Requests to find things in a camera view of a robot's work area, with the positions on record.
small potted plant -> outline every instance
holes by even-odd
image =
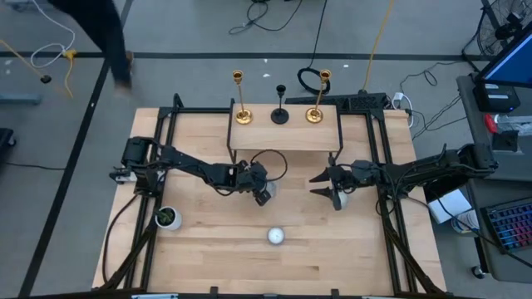
[[[162,207],[155,213],[155,223],[160,228],[176,230],[181,226],[182,216],[172,207]]]

person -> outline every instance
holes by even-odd
[[[112,0],[48,0],[70,15],[100,48],[111,65],[118,95],[131,94],[133,53],[126,51],[120,15]]]

wooden table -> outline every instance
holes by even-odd
[[[153,136],[157,112],[139,109],[131,136]],[[416,159],[406,114],[387,110],[385,116],[394,163]],[[225,146],[227,125],[225,114],[179,114],[172,145],[209,163],[230,163]],[[374,127],[383,161],[376,121]],[[339,163],[371,160],[364,116],[343,115],[342,131],[344,149]],[[249,161],[255,153],[240,150],[238,160]],[[220,293],[327,295],[337,288],[342,295],[392,295],[382,222],[375,212],[377,189],[358,189],[349,195],[344,210],[334,211],[329,199],[308,192],[327,186],[308,180],[324,170],[328,154],[284,153],[288,172],[276,182],[277,196],[262,208],[250,194],[221,197],[201,179],[177,170],[169,172],[163,205],[183,214],[183,226],[174,232],[159,230],[149,292],[207,293],[217,286]],[[261,155],[259,161],[269,177],[283,170],[283,161],[275,154]],[[132,197],[133,187],[117,187],[110,219]],[[424,200],[421,189],[412,191],[411,196]],[[108,275],[130,251],[139,203],[138,199],[121,215],[111,233]],[[401,203],[412,255],[445,290],[429,213],[420,204]],[[268,244],[267,231],[273,226],[285,231],[281,246]],[[398,252],[397,260],[402,290],[406,291],[404,263]],[[134,286],[139,285],[143,262],[141,253]],[[102,283],[100,258],[93,285]]]

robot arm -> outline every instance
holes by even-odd
[[[146,163],[145,157],[150,150],[156,150],[159,159]],[[272,184],[266,180],[268,172],[259,163],[248,164],[242,160],[237,164],[208,164],[170,145],[161,145],[151,138],[133,137],[127,140],[122,155],[123,169],[117,169],[110,177],[117,183],[136,180],[135,193],[144,196],[158,194],[159,182],[165,171],[178,169],[201,178],[206,184],[228,193],[251,192],[255,201],[263,206],[272,198]]]
[[[388,195],[405,198],[416,186],[430,185],[440,196],[459,188],[471,178],[484,178],[495,172],[497,163],[487,145],[465,145],[461,149],[446,150],[440,154],[406,164],[379,164],[356,160],[350,165],[327,167],[310,182],[329,181],[332,188],[313,189],[312,193],[332,200],[336,210],[347,203],[347,196],[356,188],[380,184]]]

concrete floor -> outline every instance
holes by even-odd
[[[119,11],[125,2],[116,1]],[[329,1],[318,53],[368,54],[387,4],[387,0]],[[308,59],[266,61],[242,59],[240,55],[191,59],[194,56],[187,54],[312,51],[323,1],[303,1],[292,22],[281,32],[252,28],[236,36],[228,35],[231,27],[244,22],[248,5],[249,0],[132,2],[124,28],[127,47],[132,51],[184,55],[173,59],[137,59],[135,99],[131,101],[113,96],[112,79],[107,76],[97,106],[93,107],[96,110],[32,289],[33,295],[90,288],[116,188],[107,174],[112,166],[119,164],[137,107],[170,105],[175,92],[179,92],[186,106],[227,106],[229,98],[237,96],[230,75],[234,69],[244,71],[244,94],[249,102],[276,101],[277,84],[287,87],[286,96],[308,95],[296,77],[297,70],[306,66]],[[263,19],[264,25],[277,27],[284,23],[296,5],[296,1],[273,0]],[[422,60],[423,55],[458,55],[475,31],[480,7],[480,1],[474,0],[397,1],[377,52],[419,54]],[[76,31],[74,47],[78,51],[97,51],[68,16],[49,13]],[[0,38],[19,51],[31,52],[54,41],[67,43],[70,38],[67,32],[32,9],[20,13],[0,6],[0,25],[3,25]],[[370,92],[384,91],[393,96],[407,74],[420,72],[435,63],[404,60],[404,56],[397,59],[373,63],[367,88]],[[102,62],[101,58],[76,59],[71,75],[75,99],[70,100],[49,85],[42,85],[19,60],[0,58],[0,90],[44,95],[44,101],[38,106],[0,106],[0,127],[13,128],[18,138],[9,160],[52,167],[67,164]],[[352,94],[362,87],[367,60],[316,60],[313,67],[332,71],[331,94]],[[67,68],[67,62],[60,60],[48,67],[47,73],[60,85]],[[438,66],[433,71],[438,86],[429,86],[422,77],[417,77],[405,83],[405,92],[415,110],[432,117],[457,96],[455,78],[469,72],[465,63]],[[462,106],[456,105],[438,124],[464,115]],[[416,122],[412,134],[420,128]],[[465,121],[426,132],[414,142],[416,154],[418,157],[432,155],[444,143],[454,148],[471,142],[468,132]],[[14,297],[26,275],[62,172],[6,165],[0,172],[0,297]],[[21,210],[23,221],[20,221]],[[532,291],[532,286],[497,282],[491,277],[476,280],[469,273],[469,267],[478,263],[473,240],[456,235],[446,225],[434,229],[450,292],[510,298]]]

